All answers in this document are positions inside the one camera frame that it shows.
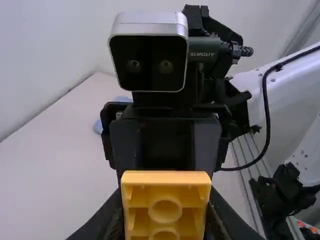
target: white wall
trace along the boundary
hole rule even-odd
[[[302,45],[301,49],[307,48],[317,42],[320,41],[320,18],[317,20],[313,31],[310,35],[304,40],[304,44]]]
[[[115,15],[208,5],[255,54],[232,73],[278,57],[316,0],[11,0],[0,7],[0,141],[98,67],[113,73],[107,38]]]
[[[94,72],[105,38],[104,4],[1,1],[0,142]]]
[[[231,73],[247,71],[277,59],[316,0],[117,0],[105,15],[109,33],[118,12],[129,10],[181,11],[185,4],[208,5],[211,17],[241,34],[244,44],[254,48],[254,55],[242,58]],[[100,67],[114,72],[108,49],[104,49]]]

